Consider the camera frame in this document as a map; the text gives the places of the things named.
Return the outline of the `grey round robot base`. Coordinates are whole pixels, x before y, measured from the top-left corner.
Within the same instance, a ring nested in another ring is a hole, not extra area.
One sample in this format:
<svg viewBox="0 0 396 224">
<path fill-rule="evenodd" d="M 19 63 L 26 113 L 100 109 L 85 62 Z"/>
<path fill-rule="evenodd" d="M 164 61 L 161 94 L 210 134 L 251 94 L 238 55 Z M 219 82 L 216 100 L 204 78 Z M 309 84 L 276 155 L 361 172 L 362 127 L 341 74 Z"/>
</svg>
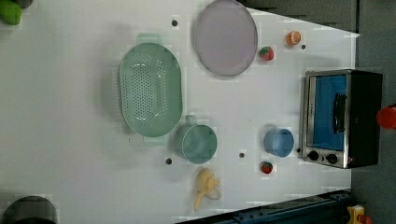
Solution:
<svg viewBox="0 0 396 224">
<path fill-rule="evenodd" d="M 12 203 L 3 214 L 1 224 L 59 224 L 56 208 L 40 196 L 27 196 Z"/>
</svg>

